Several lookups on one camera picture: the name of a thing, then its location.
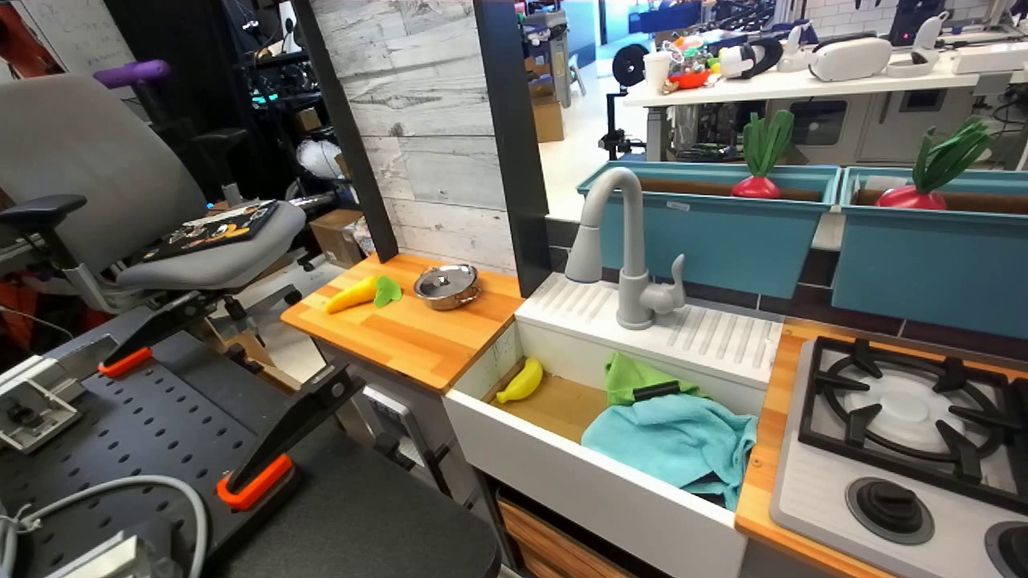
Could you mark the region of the white background table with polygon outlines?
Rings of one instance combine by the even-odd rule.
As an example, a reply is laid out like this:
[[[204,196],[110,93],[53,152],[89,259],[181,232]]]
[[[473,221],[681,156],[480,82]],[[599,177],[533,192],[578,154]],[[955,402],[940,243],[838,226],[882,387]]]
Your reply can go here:
[[[751,80],[722,80],[718,74],[713,74],[693,89],[653,89],[639,82],[630,89],[630,106],[642,106],[650,111],[645,144],[656,146],[665,134],[662,116],[675,106],[970,89],[983,76],[1010,76],[1013,82],[1020,82],[1024,74],[1028,41],[993,41],[940,50],[928,65],[914,65],[908,55],[897,55],[882,70],[853,80],[820,80],[811,67],[800,67],[767,70]]]

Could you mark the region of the far black orange clamp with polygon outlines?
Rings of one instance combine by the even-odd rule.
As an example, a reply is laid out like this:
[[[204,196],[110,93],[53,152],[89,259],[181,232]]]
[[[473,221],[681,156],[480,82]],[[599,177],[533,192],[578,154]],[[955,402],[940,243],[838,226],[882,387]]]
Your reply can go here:
[[[153,308],[135,332],[129,332],[101,363],[97,373],[106,380],[126,380],[153,359],[153,348],[200,321],[209,308],[202,291],[187,291],[159,308]]]

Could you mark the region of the right teal planter box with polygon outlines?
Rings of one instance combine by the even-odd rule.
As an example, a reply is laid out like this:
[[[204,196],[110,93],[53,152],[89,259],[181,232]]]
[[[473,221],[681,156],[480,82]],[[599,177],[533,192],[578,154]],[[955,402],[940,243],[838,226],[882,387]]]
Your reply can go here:
[[[833,306],[1024,340],[1028,177],[968,171],[940,190],[944,207],[881,205],[906,181],[903,168],[844,171]]]

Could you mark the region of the teal cloth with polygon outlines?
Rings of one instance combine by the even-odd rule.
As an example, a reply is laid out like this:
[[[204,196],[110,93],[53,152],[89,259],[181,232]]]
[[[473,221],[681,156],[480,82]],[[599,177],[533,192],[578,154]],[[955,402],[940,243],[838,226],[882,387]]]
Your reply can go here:
[[[582,432],[587,448],[726,510],[739,504],[756,439],[751,415],[735,415],[702,394],[609,403]]]

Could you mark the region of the green cloth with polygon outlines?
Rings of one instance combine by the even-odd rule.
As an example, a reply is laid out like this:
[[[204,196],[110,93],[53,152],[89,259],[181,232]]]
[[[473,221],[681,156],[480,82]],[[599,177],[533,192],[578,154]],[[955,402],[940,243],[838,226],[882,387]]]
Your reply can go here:
[[[627,353],[615,353],[603,363],[603,387],[609,403],[636,403],[662,394],[696,394],[696,385]]]

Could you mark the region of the silver pot lid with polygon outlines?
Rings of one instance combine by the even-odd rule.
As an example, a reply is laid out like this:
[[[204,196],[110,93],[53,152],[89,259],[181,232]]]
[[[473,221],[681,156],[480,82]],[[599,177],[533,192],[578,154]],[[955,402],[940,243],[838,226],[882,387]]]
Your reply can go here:
[[[426,283],[426,284],[473,284],[480,283],[480,269],[473,263],[443,263],[443,266],[434,266],[426,272],[420,272],[415,278],[418,283]]]

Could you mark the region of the grey toy faucet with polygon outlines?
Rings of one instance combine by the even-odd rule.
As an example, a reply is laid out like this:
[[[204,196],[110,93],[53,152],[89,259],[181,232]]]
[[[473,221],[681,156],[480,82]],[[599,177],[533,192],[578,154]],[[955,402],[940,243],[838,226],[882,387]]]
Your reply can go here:
[[[624,199],[624,259],[618,278],[618,323],[627,332],[645,332],[657,314],[670,314],[685,306],[685,257],[670,259],[670,278],[653,283],[645,266],[645,215],[642,215],[642,183],[627,168],[603,171],[582,205],[582,221],[564,257],[564,277],[571,283],[600,278],[600,236],[603,236],[603,205],[609,196]]]

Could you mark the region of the yellow toy corn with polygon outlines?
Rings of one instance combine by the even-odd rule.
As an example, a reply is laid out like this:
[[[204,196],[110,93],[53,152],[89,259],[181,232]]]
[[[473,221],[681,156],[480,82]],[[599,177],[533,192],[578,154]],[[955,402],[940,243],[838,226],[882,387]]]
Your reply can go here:
[[[367,277],[343,291],[332,295],[324,312],[337,314],[355,306],[385,308],[401,299],[401,284],[391,277]]]

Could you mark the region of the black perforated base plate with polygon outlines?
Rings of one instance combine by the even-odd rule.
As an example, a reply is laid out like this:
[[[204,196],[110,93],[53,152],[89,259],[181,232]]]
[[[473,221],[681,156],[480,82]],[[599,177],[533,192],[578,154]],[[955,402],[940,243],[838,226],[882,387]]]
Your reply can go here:
[[[297,448],[297,474],[248,515],[215,499],[223,471],[283,415],[290,398],[187,338],[126,380],[89,375],[78,420],[34,451],[0,451],[0,502],[50,507],[19,539],[15,578],[46,578],[102,539],[141,524],[172,537],[187,562],[194,524],[209,524],[204,578],[495,578],[489,524],[431,491],[337,420]]]

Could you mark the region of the toy radish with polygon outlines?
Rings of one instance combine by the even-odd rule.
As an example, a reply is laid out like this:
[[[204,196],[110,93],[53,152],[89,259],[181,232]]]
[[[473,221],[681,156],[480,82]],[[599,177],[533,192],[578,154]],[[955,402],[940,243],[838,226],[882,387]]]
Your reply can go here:
[[[964,123],[955,134],[924,131],[913,173],[903,186],[881,196],[887,207],[944,207],[940,190],[974,168],[988,146],[988,127],[980,119]]]
[[[777,110],[770,116],[751,111],[741,127],[746,177],[733,186],[739,199],[777,199],[779,190],[770,171],[784,159],[794,140],[794,111]]]

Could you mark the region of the left toy radish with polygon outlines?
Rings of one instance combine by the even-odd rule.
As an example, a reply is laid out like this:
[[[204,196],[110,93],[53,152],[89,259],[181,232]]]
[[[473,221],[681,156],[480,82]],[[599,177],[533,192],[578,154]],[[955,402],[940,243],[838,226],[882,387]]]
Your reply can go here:
[[[784,159],[794,140],[794,111],[777,110],[770,116],[751,111],[741,127],[746,177],[733,186],[739,199],[777,199],[779,190],[770,171]]]

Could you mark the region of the small silver pot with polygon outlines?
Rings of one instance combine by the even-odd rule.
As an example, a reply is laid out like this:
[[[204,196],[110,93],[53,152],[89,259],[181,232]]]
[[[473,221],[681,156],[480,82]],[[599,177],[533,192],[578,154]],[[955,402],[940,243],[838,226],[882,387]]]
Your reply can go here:
[[[436,312],[467,308],[481,295],[481,283],[473,283],[473,284],[426,284],[426,283],[418,283],[415,288],[418,288],[418,299],[426,308],[436,308]]]

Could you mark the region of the black orange clamp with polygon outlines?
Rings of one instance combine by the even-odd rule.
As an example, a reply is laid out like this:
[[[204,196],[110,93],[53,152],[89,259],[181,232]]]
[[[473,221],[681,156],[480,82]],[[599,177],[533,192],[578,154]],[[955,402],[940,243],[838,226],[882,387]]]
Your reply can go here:
[[[347,366],[324,366],[305,385],[303,394],[280,415],[268,436],[249,448],[248,462],[218,477],[215,499],[232,510],[254,510],[269,499],[291,471],[290,448],[303,442],[316,427],[337,415],[337,406],[355,390]]]
[[[153,359],[153,348],[200,321],[209,308],[202,291],[187,291],[159,308],[153,308],[135,332],[129,332],[101,363],[97,373],[106,380],[126,380]]]

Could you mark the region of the white toy sink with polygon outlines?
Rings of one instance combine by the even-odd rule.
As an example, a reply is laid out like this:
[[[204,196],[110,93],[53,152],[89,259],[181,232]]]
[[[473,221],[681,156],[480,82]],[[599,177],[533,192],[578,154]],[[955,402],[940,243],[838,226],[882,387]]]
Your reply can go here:
[[[470,465],[670,578],[735,578],[735,504],[784,323],[685,306],[618,323],[609,283],[545,278],[449,387]]]

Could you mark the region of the right toy radish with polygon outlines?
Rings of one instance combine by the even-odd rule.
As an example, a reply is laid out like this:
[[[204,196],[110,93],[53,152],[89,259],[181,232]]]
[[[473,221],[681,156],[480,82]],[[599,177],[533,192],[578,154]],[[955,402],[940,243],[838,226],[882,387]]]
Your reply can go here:
[[[974,168],[988,146],[988,127],[980,119],[964,123],[955,134],[924,131],[913,173],[903,186],[881,196],[887,207],[944,207],[940,190]]]

